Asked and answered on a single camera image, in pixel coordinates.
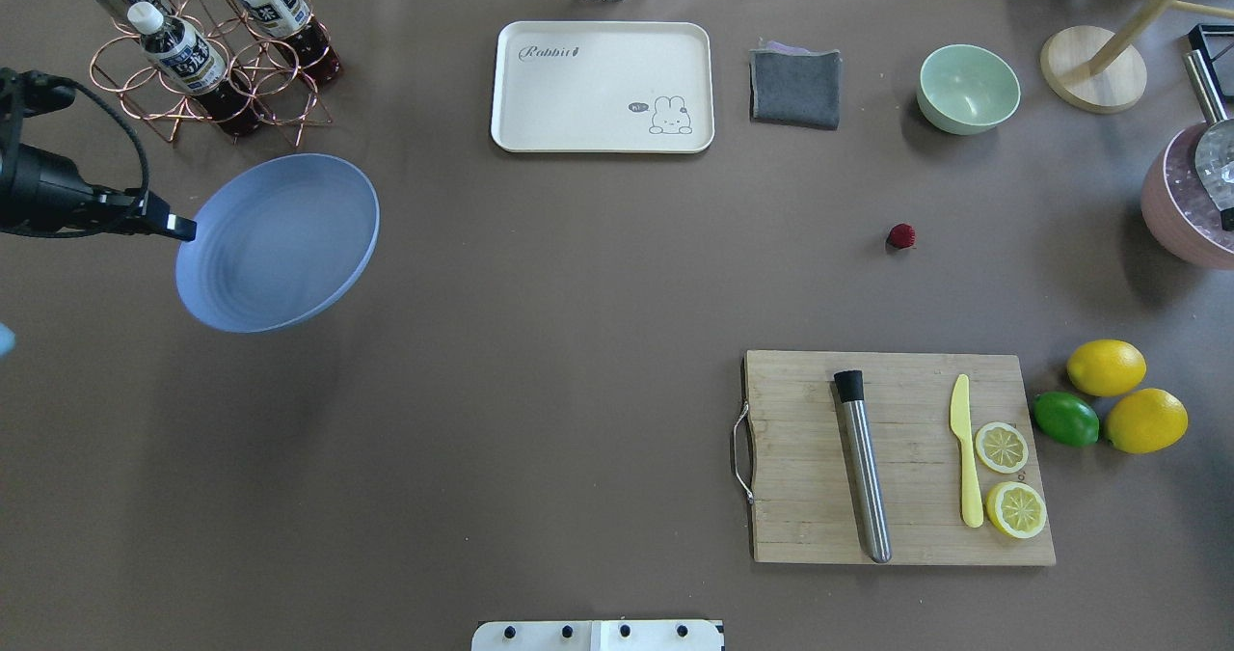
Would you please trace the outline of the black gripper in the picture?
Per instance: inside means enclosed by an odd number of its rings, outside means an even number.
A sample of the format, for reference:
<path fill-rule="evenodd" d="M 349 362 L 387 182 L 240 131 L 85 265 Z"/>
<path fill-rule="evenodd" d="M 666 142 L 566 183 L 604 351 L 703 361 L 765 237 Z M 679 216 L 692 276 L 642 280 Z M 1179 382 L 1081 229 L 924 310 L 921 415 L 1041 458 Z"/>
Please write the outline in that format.
<path fill-rule="evenodd" d="M 85 181 L 75 164 L 52 150 L 19 145 L 2 149 L 1 228 L 16 235 L 70 238 L 148 233 L 181 242 L 197 238 L 197 222 L 181 219 L 167 205 L 143 206 L 118 189 Z"/>

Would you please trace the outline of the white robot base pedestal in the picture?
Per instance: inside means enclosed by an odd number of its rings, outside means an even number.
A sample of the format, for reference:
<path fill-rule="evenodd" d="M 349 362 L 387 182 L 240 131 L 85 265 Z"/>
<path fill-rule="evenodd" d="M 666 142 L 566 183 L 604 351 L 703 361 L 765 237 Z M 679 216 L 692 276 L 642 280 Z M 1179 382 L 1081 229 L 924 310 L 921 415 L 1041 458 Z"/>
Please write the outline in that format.
<path fill-rule="evenodd" d="M 724 650 L 722 623 L 706 619 L 490 621 L 471 650 Z"/>

